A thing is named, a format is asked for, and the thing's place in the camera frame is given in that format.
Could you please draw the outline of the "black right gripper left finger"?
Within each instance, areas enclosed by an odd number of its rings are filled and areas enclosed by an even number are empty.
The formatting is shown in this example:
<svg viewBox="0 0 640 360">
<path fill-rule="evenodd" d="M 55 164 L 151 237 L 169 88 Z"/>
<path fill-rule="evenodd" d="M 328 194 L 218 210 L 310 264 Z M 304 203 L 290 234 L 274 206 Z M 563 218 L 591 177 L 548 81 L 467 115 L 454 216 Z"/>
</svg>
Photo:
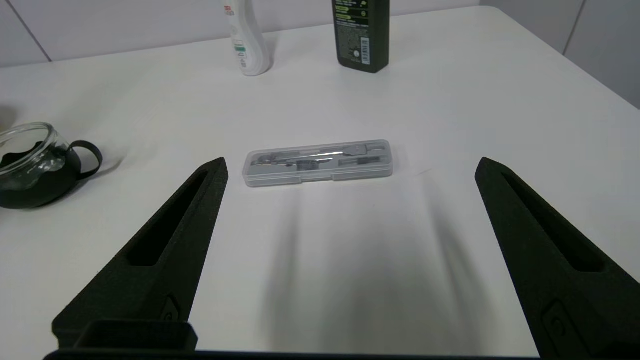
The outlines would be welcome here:
<svg viewBox="0 0 640 360">
<path fill-rule="evenodd" d="M 229 178 L 200 166 L 52 322 L 60 349 L 96 321 L 189 319 Z"/>
</svg>

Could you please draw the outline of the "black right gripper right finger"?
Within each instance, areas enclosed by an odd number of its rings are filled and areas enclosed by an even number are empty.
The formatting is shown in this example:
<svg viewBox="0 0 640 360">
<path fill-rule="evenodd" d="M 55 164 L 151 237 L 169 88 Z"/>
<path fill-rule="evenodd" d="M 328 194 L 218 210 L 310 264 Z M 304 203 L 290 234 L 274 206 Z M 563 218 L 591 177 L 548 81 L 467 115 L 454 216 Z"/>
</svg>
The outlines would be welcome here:
<svg viewBox="0 0 640 360">
<path fill-rule="evenodd" d="M 543 359 L 640 357 L 640 285 L 512 169 L 475 182 Z"/>
</svg>

